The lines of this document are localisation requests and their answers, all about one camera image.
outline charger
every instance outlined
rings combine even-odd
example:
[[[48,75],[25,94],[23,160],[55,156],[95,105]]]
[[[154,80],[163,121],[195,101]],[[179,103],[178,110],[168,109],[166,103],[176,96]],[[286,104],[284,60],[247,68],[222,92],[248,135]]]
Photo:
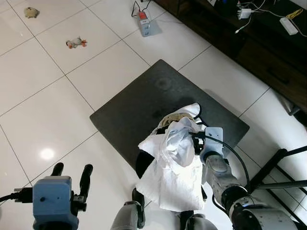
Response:
[[[251,9],[240,9],[237,11],[237,15],[238,15],[238,19],[245,19],[245,18],[249,18],[250,14],[252,13]]]

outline white cloth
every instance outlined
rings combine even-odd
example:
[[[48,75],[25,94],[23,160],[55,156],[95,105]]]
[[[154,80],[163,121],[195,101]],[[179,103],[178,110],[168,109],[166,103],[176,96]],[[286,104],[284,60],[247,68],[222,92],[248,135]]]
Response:
[[[195,117],[199,111],[196,103],[176,112]],[[139,144],[140,149],[155,159],[137,183],[137,190],[163,209],[176,212],[203,209],[202,163],[199,156],[195,156],[189,135],[189,132],[201,131],[200,127],[184,117],[172,122],[165,134],[155,135],[156,130]]]

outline stuffed toy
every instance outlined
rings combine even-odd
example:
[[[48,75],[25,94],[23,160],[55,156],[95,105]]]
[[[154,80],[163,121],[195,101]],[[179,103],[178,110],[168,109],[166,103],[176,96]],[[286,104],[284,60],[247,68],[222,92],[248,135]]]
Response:
[[[25,8],[24,15],[26,18],[36,18],[39,14],[39,11],[33,7]]]
[[[76,48],[79,45],[82,45],[83,47],[85,47],[86,43],[87,43],[86,40],[82,40],[80,37],[77,37],[71,41],[67,41],[66,45],[68,46],[69,49],[71,49],[71,48]]]

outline cabinet drawer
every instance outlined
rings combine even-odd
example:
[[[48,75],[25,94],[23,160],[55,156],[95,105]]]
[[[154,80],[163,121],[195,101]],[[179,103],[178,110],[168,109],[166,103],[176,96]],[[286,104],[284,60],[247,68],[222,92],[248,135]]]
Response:
[[[260,44],[248,40],[236,60],[256,77],[307,112],[307,76]]]

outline electrical cable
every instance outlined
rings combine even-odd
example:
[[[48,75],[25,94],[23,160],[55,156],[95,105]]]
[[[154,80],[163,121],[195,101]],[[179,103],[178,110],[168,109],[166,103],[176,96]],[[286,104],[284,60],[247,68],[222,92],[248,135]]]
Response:
[[[254,7],[258,8],[258,6],[255,5],[255,3],[253,2],[245,2],[246,4],[252,4]],[[291,14],[288,14],[287,16],[281,16],[281,15],[278,15],[278,14],[275,14],[273,13],[272,11],[268,11],[268,10],[263,10],[263,9],[258,9],[258,11],[262,11],[262,12],[269,12],[270,14],[276,16],[276,17],[280,17],[280,18],[288,18],[292,24],[294,25],[294,27],[298,30],[298,32],[303,36],[303,37],[307,37],[307,35],[303,34],[302,31],[298,28],[298,26],[295,24],[295,22],[293,22],[293,18],[295,18],[296,16],[298,16],[302,11],[303,9],[299,9],[297,11],[294,11],[293,13]]]
[[[215,139],[213,137],[210,137],[210,136],[207,136],[205,135],[205,138],[208,138],[208,139],[211,139],[211,140],[214,140],[220,144],[223,144],[225,145],[230,151],[233,152],[233,154],[238,158],[238,160],[240,161],[242,167],[243,167],[243,170],[244,170],[244,173],[245,173],[245,177],[246,177],[246,190],[248,191],[248,193],[250,193],[250,180],[249,180],[249,175],[248,175],[248,170],[246,168],[246,165],[244,164],[244,161],[242,160],[242,158],[239,156],[239,154],[232,148],[230,147],[228,144],[226,144],[225,142],[221,141],[221,140],[218,140],[218,139]]]
[[[265,1],[266,1],[266,0],[264,0],[263,3],[262,3],[257,9],[255,9],[255,11],[256,11],[256,10],[259,10],[259,9],[263,6],[263,4],[265,3]]]
[[[216,203],[215,197],[214,197],[213,194],[212,194],[212,202],[213,202],[213,204],[214,204],[219,210],[221,210],[221,211],[224,212],[226,215],[228,215],[227,212],[226,212],[226,210],[223,209],[221,206],[219,206],[219,205]]]
[[[237,29],[237,30],[235,31],[235,34],[239,33],[240,30],[244,29],[244,28],[250,23],[250,20],[251,20],[251,15],[250,15],[250,17],[249,17],[248,23],[246,23],[245,25],[243,25],[243,26],[241,26],[239,29]]]
[[[12,198],[12,195],[6,195],[0,198],[0,202],[6,201],[6,200],[10,200]]]
[[[150,3],[151,1],[152,1],[152,0],[149,0],[149,1],[148,1],[147,6],[146,6],[142,11],[144,11],[144,10],[147,9],[147,7],[148,7],[148,5],[149,5],[149,3]]]
[[[302,36],[304,36],[304,37],[307,37],[307,35],[305,35],[305,34],[303,34],[302,32],[301,32],[301,30],[298,28],[298,26],[292,21],[292,19],[289,19],[291,22],[292,22],[292,24],[295,26],[295,28],[299,31],[299,33],[302,35]]]
[[[3,197],[0,197],[0,202],[6,201],[6,200],[13,200],[18,198],[18,193],[11,193],[9,195],[5,195]]]
[[[138,5],[138,7],[139,7],[139,12],[141,11],[140,6],[139,6],[139,4],[137,3],[137,1],[134,1],[133,8],[132,8],[132,13],[131,13],[131,17],[135,17],[135,16],[137,16],[137,15],[133,15],[133,13],[134,13],[134,7],[135,7],[135,4],[137,4],[137,5]]]
[[[297,11],[294,11],[293,13],[290,13],[286,16],[288,19],[294,19],[296,16],[299,16],[303,12],[303,9],[299,9]]]

